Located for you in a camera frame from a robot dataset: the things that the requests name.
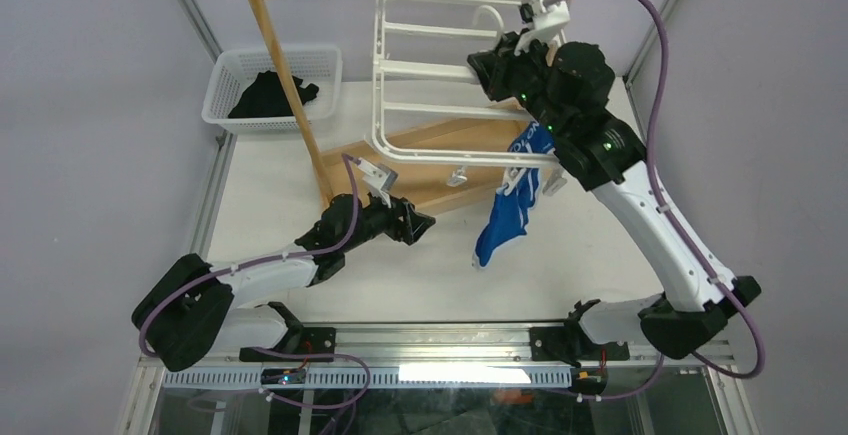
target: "blue fabric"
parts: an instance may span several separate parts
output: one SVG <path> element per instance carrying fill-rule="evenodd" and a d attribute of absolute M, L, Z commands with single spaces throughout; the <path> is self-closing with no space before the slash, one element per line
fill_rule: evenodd
<path fill-rule="evenodd" d="M 554 149 L 551 134 L 537 122 L 527 126 L 509 147 L 510 152 L 550 153 Z M 520 174 L 515 188 L 504 185 L 495 192 L 495 203 L 489 214 L 489 224 L 477 238 L 474 247 L 474 266 L 485 268 L 498 247 L 518 237 L 527 235 L 525 227 L 530 222 L 530 209 L 538 203 L 541 180 L 538 168 L 507 169 Z"/>

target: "wooden base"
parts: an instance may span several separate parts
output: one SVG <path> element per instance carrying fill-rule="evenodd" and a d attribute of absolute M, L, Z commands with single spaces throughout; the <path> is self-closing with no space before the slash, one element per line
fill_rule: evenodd
<path fill-rule="evenodd" d="M 457 119 L 419 126 L 388 138 L 400 148 L 505 151 L 526 126 L 526 122 L 513 120 Z M 468 167 L 468 181 L 458 187 L 449 187 L 445 182 L 458 168 L 456 166 L 387 162 L 367 143 L 358 142 L 321 153 L 334 194 L 350 193 L 342 153 L 364 157 L 375 164 L 384 163 L 397 171 L 398 180 L 392 187 L 392 195 L 408 199 L 416 209 L 428 215 L 490 198 L 503 180 L 501 167 Z M 361 180 L 357 183 L 360 197 L 366 201 L 368 188 Z"/>

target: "plastic basket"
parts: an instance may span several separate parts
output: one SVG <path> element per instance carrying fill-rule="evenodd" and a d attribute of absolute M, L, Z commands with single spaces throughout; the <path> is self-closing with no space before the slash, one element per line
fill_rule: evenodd
<path fill-rule="evenodd" d="M 303 79 L 303 86 L 314 83 L 318 97 L 304 104 L 310 124 L 326 120 L 336 110 L 342 78 L 342 54 L 335 45 L 283 45 L 292 75 Z M 220 125 L 232 133 L 269 130 L 297 131 L 294 117 L 229 119 L 242 92 L 256 80 L 256 75 L 276 71 L 265 47 L 227 50 L 215 62 L 206 98 L 203 121 Z"/>

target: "wooden frame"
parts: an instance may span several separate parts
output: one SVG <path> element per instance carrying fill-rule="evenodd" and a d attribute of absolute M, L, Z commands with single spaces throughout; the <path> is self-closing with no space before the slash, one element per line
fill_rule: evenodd
<path fill-rule="evenodd" d="M 306 119 L 303 104 L 297 95 L 297 88 L 292 80 L 286 56 L 280 48 L 271 16 L 268 13 L 266 0 L 248 0 L 259 31 L 265 41 L 265 46 L 280 84 L 291 105 L 292 114 L 295 117 L 303 141 L 309 151 L 318 189 L 321 194 L 322 204 L 327 206 L 330 200 L 337 194 L 350 191 L 347 175 L 341 165 L 341 152 L 349 152 L 352 155 L 364 157 L 377 161 L 379 156 L 365 142 L 348 145 L 322 153 L 318 149 L 312 127 Z M 517 103 L 506 101 L 500 106 L 517 107 Z M 495 120 L 464 120 L 456 119 L 441 122 L 435 125 L 427 125 L 407 130 L 391 136 L 393 144 L 403 147 L 416 146 L 420 148 L 436 148 L 445 146 L 456 146 L 469 150 L 506 148 L 523 130 L 523 122 L 495 121 Z M 484 132 L 485 137 L 469 137 L 469 131 Z M 478 147 L 484 144 L 488 148 Z M 406 197 L 419 209 L 427 213 L 436 214 L 466 203 L 482 200 L 491 195 L 492 190 L 500 185 L 503 170 L 498 167 L 476 167 L 469 170 L 469 182 L 459 187 L 448 187 L 445 181 L 453 172 L 455 167 L 448 165 L 402 165 L 389 164 L 398 172 L 398 184 L 392 189 L 392 193 L 398 197 Z"/>

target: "tabletop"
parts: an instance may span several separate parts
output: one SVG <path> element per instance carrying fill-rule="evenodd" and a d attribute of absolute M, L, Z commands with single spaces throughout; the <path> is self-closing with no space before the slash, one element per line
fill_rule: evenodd
<path fill-rule="evenodd" d="M 473 85 L 394 83 L 443 103 L 482 96 Z M 316 127 L 322 150 L 362 140 L 369 131 L 371 82 L 343 83 L 337 106 L 332 122 Z M 635 126 L 621 80 L 608 108 Z M 390 128 L 421 121 L 410 117 Z M 472 251 L 491 206 L 490 199 L 437 216 L 411 247 L 379 237 L 349 252 L 345 268 L 327 282 L 267 299 L 284 302 L 305 322 L 519 321 L 564 318 L 579 300 L 621 301 L 662 290 L 624 228 L 574 180 L 542 197 L 530 213 L 528 235 L 477 270 Z M 207 259 L 228 262 L 280 250 L 308 231 L 321 211 L 299 134 L 239 135 Z"/>

